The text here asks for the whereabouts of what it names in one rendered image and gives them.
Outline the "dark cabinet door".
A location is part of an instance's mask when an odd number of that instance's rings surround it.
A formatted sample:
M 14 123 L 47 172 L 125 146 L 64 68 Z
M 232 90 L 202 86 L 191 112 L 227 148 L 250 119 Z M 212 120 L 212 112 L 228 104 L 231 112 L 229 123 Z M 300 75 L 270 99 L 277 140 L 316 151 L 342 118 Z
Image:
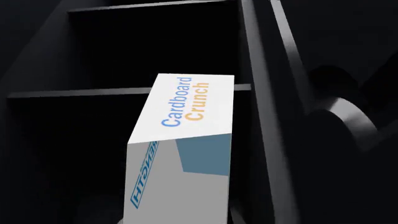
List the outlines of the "dark cabinet door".
M 398 224 L 398 0 L 282 0 L 300 102 L 287 155 L 300 224 Z M 308 138 L 316 102 L 359 104 L 379 129 L 360 152 Z

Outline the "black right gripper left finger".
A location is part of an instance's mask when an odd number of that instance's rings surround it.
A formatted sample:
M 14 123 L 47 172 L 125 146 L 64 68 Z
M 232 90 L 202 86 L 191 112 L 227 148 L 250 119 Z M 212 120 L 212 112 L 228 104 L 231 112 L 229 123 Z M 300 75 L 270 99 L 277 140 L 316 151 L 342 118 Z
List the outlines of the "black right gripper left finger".
M 123 206 L 114 198 L 87 198 L 77 206 L 73 224 L 118 224 Z

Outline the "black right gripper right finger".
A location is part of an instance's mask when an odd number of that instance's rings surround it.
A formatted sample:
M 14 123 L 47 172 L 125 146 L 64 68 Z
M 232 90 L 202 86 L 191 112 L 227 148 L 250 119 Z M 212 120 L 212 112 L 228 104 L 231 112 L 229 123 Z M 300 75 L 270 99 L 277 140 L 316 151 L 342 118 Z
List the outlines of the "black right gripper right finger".
M 243 216 L 243 208 L 239 203 L 232 203 L 229 211 L 233 224 L 247 224 Z

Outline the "white Cardboard Crunch cereal box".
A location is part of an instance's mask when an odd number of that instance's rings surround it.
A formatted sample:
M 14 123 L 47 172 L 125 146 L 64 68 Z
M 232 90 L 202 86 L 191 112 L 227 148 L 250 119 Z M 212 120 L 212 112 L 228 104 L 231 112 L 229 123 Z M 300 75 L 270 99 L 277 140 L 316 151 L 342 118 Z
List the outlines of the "white Cardboard Crunch cereal box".
M 119 224 L 227 224 L 234 77 L 158 74 L 127 142 Z

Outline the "dark open cabinet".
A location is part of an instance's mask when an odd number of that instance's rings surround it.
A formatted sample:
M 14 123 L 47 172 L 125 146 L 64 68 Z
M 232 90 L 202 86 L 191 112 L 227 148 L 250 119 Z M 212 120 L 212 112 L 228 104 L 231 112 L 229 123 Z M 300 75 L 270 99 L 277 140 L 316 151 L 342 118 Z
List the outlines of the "dark open cabinet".
M 115 76 L 96 76 L 110 44 L 89 56 L 67 11 L 104 0 L 27 0 L 47 16 L 0 79 L 0 224 L 73 224 L 80 201 L 114 198 L 123 205 L 127 134 L 146 95 L 7 98 L 27 91 L 100 89 Z M 216 58 L 216 72 L 232 71 L 251 90 L 237 94 L 232 196 L 252 224 L 299 224 L 289 177 L 274 87 L 289 76 L 271 4 L 242 0 L 232 5 L 232 56 Z

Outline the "round grey door knob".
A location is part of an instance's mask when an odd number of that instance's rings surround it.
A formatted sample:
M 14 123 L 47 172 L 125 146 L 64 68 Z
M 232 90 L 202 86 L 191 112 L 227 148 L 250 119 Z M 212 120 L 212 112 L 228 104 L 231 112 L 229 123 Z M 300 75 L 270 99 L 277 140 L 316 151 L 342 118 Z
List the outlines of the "round grey door knob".
M 323 145 L 340 141 L 368 152 L 377 145 L 379 129 L 359 104 L 342 97 L 318 100 L 307 115 L 308 138 Z

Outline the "dark cabinet shelf board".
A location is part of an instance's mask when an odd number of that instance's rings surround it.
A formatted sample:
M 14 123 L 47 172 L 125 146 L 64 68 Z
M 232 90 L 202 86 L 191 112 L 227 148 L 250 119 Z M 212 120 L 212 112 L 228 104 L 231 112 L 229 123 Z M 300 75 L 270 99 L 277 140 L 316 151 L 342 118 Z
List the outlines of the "dark cabinet shelf board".
M 111 96 L 111 95 L 145 95 L 149 94 L 151 87 L 142 88 L 117 88 L 117 89 L 87 89 L 68 91 L 27 91 L 10 93 L 7 98 L 52 98 L 71 96 Z

